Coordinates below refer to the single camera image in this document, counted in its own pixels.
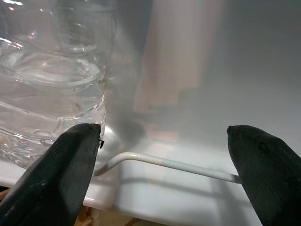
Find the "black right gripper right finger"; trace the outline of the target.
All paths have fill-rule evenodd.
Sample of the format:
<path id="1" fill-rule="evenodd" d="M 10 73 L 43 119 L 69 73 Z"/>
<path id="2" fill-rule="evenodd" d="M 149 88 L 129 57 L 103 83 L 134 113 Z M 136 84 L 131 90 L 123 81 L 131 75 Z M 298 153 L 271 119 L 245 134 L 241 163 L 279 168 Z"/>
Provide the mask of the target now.
<path id="1" fill-rule="evenodd" d="M 228 150 L 242 187 L 264 226 L 301 224 L 301 158 L 256 127 L 227 128 Z"/>

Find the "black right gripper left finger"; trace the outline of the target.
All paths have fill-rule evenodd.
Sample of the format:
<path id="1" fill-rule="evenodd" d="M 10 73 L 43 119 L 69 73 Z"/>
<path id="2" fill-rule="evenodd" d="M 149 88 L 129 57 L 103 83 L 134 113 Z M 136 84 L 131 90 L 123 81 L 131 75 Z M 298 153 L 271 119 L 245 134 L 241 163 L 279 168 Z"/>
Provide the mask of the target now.
<path id="1" fill-rule="evenodd" d="M 2 226 L 72 226 L 95 167 L 101 125 L 78 124 L 19 178 L 0 203 Z"/>

